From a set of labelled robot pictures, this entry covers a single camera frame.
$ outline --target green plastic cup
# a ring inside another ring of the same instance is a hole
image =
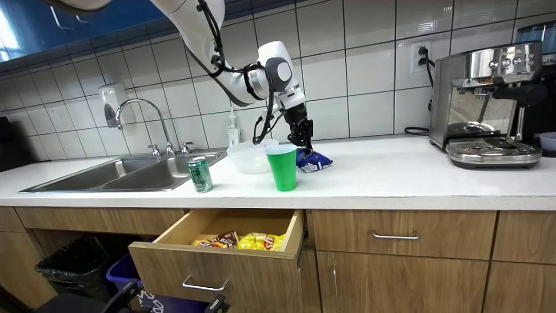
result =
[[[278,145],[266,148],[267,162],[273,169],[273,178],[278,192],[292,192],[297,186],[295,181],[295,157],[297,148],[293,145]]]

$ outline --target sink basin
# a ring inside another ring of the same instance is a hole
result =
[[[165,159],[151,167],[132,172],[121,179],[102,186],[106,192],[156,192],[173,190],[189,179],[187,162],[194,157],[205,157],[208,167],[219,162],[222,153],[189,153]]]
[[[80,171],[24,192],[158,192],[173,190],[189,179],[187,160],[205,157],[208,167],[220,159],[224,152],[203,152],[177,155],[172,159],[116,159],[92,169]]]

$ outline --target green soda can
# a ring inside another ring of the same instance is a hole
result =
[[[205,157],[191,159],[187,169],[198,193],[206,193],[213,188]]]

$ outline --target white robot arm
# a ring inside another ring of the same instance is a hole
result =
[[[267,117],[260,143],[269,133],[271,108],[276,96],[285,122],[290,126],[288,141],[312,152],[312,122],[307,120],[304,93],[292,75],[293,65],[281,42],[259,47],[259,59],[243,68],[231,68],[226,63],[220,40],[224,21],[224,0],[151,0],[179,30],[187,51],[198,65],[224,89],[238,106],[269,99]]]

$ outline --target wall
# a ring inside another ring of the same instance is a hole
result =
[[[425,72],[410,63],[417,61],[415,44],[439,59],[507,44],[516,28],[540,21],[556,21],[552,0],[309,0],[226,23],[222,37],[236,66],[253,61],[257,46],[283,40],[307,96],[314,139],[339,139],[427,127],[431,89]],[[226,146],[229,101],[175,35],[3,79],[0,115],[21,124],[40,160],[163,146],[147,106],[134,108],[123,133],[106,127],[97,87],[111,82],[158,105],[173,143]],[[262,106],[236,110],[243,139]],[[273,136],[285,139],[286,126],[279,122]]]

